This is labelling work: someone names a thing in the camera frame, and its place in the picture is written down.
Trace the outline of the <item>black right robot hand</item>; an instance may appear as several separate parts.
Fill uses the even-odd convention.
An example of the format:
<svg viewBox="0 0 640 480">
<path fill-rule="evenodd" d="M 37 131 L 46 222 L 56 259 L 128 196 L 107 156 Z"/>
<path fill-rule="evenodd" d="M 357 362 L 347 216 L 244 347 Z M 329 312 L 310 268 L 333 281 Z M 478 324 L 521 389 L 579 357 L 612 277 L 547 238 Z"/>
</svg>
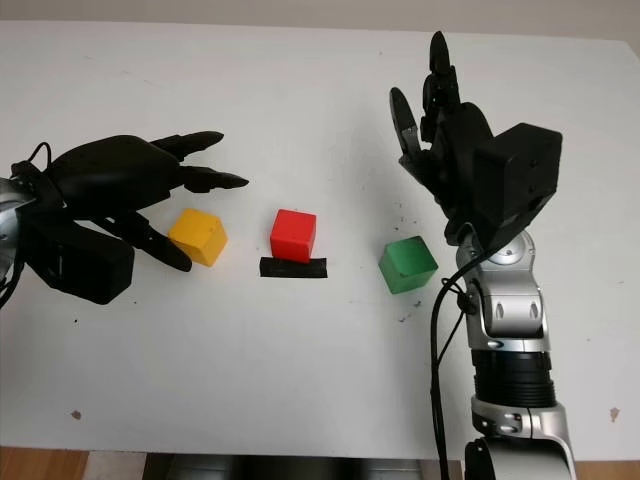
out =
<svg viewBox="0 0 640 480">
<path fill-rule="evenodd" d="M 414 119 L 399 88 L 390 90 L 389 101 L 402 151 L 399 163 L 433 195 L 447 218 L 446 242 L 458 245 L 472 223 L 472 153 L 493 135 L 481 110 L 460 100 L 456 68 L 442 32 L 434 33 L 430 42 L 421 120 Z"/>
</svg>

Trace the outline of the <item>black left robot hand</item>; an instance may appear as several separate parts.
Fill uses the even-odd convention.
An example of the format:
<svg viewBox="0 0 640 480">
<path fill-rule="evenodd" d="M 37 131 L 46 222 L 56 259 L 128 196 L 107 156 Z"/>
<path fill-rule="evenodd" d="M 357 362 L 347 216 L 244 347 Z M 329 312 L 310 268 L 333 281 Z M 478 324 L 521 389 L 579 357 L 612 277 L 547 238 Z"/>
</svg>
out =
<svg viewBox="0 0 640 480">
<path fill-rule="evenodd" d="M 203 131 L 146 141 L 117 135 L 78 146 L 54 160 L 45 175 L 68 213 L 89 220 L 161 263 L 188 272 L 189 256 L 151 227 L 139 211 L 168 199 L 178 187 L 196 193 L 235 189 L 249 181 L 184 159 L 217 144 L 223 134 Z"/>
</svg>

